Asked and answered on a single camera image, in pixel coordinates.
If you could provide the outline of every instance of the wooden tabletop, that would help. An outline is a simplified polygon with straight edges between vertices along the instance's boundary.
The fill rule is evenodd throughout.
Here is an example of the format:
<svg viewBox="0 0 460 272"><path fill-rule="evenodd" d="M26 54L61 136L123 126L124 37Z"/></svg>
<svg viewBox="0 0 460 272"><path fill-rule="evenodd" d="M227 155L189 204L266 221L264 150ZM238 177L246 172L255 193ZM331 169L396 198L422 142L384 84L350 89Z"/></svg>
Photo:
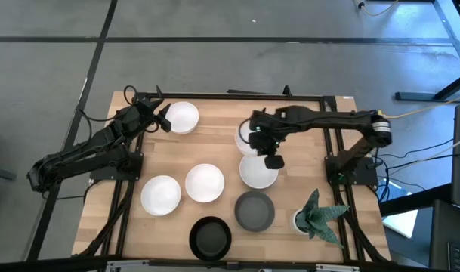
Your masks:
<svg viewBox="0 0 460 272"><path fill-rule="evenodd" d="M167 99L164 104L177 101ZM233 235L230 251L224 260L343 261L338 246L323 242L317 236L309 240L308 236L297 234L291 226L291 216L303 207L315 189L320 192L320 206L335 204L323 164L326 145L322 129L289 134L287 141L279 148L286 166L279 170L276 182L262 190L272 199L276 210L275 219L267 230L260 233L244 230L236 222L233 212L236 199L251 190L239 176L242 154L235 144L238 125L250 117L255 109L266 107L271 113L277 107L302 105L320 110L319 104L277 100L186 101L194 104L199 111L199 122L192 133L179 135L160 130L144 135L143 168L135 184L123 255L127 258L196 259L189 247L191 227L200 218L213 215L226 221ZM353 97L337 97L337 102L339 111L356 109ZM122 92L115 92L108 116L126 106ZM356 131L343 131L343 136L347 149L361 137ZM337 153L335 137L333 141L332 146ZM187 195L184 186L186 175L192 167L201 163L216 165L223 172L224 191L214 202L198 203ZM162 217L145 212L140 202L143 186L157 175L172 176L181 186L179 206L171 214ZM85 249L106 223L114 184L114 181L102 181L89 191L73 253ZM378 251L390 259L375 195L364 186L353 186L353 194L362 230ZM329 222L329 226L338 235L337 221ZM110 252L115 251L118 232L119 226L116 226ZM348 226L347 238L351 257L355 258L353 236Z"/></svg>

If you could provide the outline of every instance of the wooden table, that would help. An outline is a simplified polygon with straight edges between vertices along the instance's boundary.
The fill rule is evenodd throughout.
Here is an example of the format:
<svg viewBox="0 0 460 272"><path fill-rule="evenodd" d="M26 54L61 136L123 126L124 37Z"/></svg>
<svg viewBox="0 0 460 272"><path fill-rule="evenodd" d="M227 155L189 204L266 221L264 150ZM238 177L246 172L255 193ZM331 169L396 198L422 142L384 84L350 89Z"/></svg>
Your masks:
<svg viewBox="0 0 460 272"><path fill-rule="evenodd" d="M353 97L336 97L339 111L355 110ZM178 100L167 99L166 103ZM135 184L134 197L128 220L123 256L127 258L196 259L190 250L188 237L193 224L200 218L214 215L225 220L231 229L233 242L224 260L241 261L303 261L341 262L342 252L334 244L315 237L297 234L291 226L291 216L303 207L309 195L320 192L320 206L332 206L332 191L326 181L323 158L326 145L322 129L290 134L279 153L286 163L279 170L277 181L263 190L275 205L272 225L261 233L242 229L236 222L233 209L236 199L250 190L240 179L239 162L242 154L235 145L235 133L242 120L250 117L255 109L302 105L320 110L317 102L283 100L187 100L199 110L197 128L186 135L165 133L162 130L144 135L142 151L144 162L139 181ZM109 116L126 107L122 92L113 95ZM350 148L361 136L356 131L343 131L346 148ZM214 202L198 203L187 195L184 181L188 171L200 163L216 165L224 174L225 188ZM157 176L169 175L181 186L181 202L169 215L155 217L144 211L140 192L145 183ZM96 237L107 222L114 181L101 181L88 193L73 253L79 253ZM353 186L360 226L372 244L390 259L384 227L381 222L375 195L364 186ZM329 226L338 235L337 221ZM114 229L110 253L115 252L119 227ZM351 229L347 225L350 254L356 258Z"/></svg>

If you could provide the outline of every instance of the white pot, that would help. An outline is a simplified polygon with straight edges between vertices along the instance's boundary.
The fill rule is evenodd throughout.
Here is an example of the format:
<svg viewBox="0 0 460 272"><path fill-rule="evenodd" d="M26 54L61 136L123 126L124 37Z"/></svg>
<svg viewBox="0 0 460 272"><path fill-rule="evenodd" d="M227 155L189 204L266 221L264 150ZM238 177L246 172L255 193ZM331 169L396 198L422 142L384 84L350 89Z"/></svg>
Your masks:
<svg viewBox="0 0 460 272"><path fill-rule="evenodd" d="M308 233L305 233L303 231L301 231L300 229L298 229L297 227L297 215L299 212L301 212L302 209L298 209L292 216L292 226L293 228L295 229L295 231L300 234L300 235L308 235Z"/></svg>

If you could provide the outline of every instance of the gray carpet floor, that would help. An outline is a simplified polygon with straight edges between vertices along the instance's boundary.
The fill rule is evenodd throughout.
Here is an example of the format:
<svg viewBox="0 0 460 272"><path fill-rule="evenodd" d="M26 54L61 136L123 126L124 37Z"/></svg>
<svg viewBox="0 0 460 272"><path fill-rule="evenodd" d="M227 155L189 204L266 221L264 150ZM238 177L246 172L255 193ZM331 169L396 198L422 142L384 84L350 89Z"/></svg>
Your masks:
<svg viewBox="0 0 460 272"><path fill-rule="evenodd" d="M460 38L451 1L440 2ZM0 0L0 36L99 36L109 4ZM108 36L447 37L432 4L399 3L369 17L353 0L125 0ZM0 43L0 168L17 174L15 181L0 179L0 262L25 258L42 204L25 174L37 159L60 150L94 49L93 43ZM435 92L459 76L460 59L449 45L115 43L103 47L86 112L105 117L112 93L127 84L139 91L158 84L163 92L274 94L290 85L294 94L354 96L359 109L397 115L432 104L398 102L394 92ZM394 120L394 143L381 152L403 155L451 139L453 113L449 105ZM82 123L78 141L86 134ZM422 163L394 177L425 188L449 183L451 160ZM60 196L83 193L87 180L65 181ZM57 203L41 258L70 255L81 211L80 199Z"/></svg>

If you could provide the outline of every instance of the potted plant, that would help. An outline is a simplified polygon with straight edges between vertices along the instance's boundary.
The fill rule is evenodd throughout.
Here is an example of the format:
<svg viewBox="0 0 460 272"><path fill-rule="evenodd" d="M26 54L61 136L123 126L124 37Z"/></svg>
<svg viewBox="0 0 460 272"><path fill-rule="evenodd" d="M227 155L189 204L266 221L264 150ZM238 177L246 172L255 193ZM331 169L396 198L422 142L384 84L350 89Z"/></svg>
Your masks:
<svg viewBox="0 0 460 272"><path fill-rule="evenodd" d="M327 226L327 222L344 214L349 206L339 205L319 207L319 190L315 190L309 197L304 208L295 212L292 217L294 228L300 234L308 234L312 239L317 235L320 239L343 247L335 233Z"/></svg>

